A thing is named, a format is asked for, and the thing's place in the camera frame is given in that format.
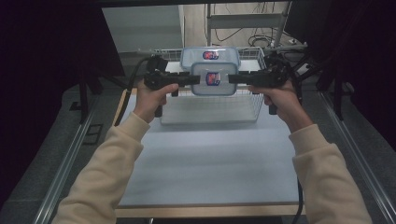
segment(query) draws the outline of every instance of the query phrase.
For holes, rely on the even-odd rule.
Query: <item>sticker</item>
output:
[[[205,51],[202,56],[205,60],[217,60],[219,58],[219,53],[217,51]]]
[[[206,85],[218,86],[220,84],[220,74],[209,72],[206,74]]]

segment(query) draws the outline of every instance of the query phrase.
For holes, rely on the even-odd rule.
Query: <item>person's right hand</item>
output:
[[[313,124],[311,118],[305,113],[297,98],[295,90],[290,81],[280,88],[261,88],[249,86],[252,92],[263,93],[266,105],[276,105],[276,113],[288,125],[290,132],[294,133],[304,127]]]

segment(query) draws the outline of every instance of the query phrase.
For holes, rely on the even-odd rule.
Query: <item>forearm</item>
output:
[[[115,208],[143,149],[140,141],[148,128],[134,114],[112,127],[61,201],[53,223],[115,223]]]
[[[294,168],[304,189],[309,223],[371,223],[361,193],[344,158],[311,125],[290,135]]]

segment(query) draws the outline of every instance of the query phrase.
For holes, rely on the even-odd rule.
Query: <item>wire basket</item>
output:
[[[159,49],[157,53],[167,60],[166,71],[182,72],[182,49]],[[265,68],[261,48],[238,48],[239,71],[257,71]],[[238,84],[231,96],[196,96],[191,88],[180,88],[178,97],[167,97],[163,106],[161,124],[235,123],[256,122],[262,107],[262,94],[248,91],[247,85]]]

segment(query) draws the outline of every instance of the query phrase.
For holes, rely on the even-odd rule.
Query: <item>sweatshirt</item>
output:
[[[134,113],[111,127],[58,206],[54,224],[116,223],[115,210],[134,170],[149,125]],[[343,155],[314,124],[290,135],[292,162],[304,190],[309,223],[372,223]]]

